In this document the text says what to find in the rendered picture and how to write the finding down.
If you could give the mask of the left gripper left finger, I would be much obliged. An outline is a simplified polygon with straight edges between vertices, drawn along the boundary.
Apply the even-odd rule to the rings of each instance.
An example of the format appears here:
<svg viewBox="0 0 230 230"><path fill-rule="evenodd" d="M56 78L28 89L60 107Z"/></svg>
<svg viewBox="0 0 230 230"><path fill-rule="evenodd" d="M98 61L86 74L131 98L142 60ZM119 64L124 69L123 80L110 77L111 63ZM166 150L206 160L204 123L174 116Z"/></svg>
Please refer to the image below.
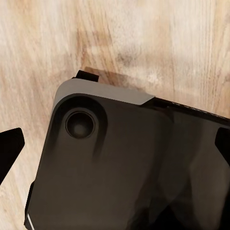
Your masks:
<svg viewBox="0 0 230 230"><path fill-rule="evenodd" d="M25 145L20 127L0 133L0 185Z"/></svg>

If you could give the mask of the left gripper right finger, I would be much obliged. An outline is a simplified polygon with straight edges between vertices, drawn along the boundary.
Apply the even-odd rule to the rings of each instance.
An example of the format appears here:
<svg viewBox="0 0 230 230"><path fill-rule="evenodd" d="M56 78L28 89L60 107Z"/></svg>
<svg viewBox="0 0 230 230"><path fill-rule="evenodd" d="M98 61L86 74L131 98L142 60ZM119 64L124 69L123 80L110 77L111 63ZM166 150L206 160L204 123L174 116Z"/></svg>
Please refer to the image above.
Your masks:
<svg viewBox="0 0 230 230"><path fill-rule="evenodd" d="M215 145L230 166L230 129L223 127L218 129Z"/></svg>

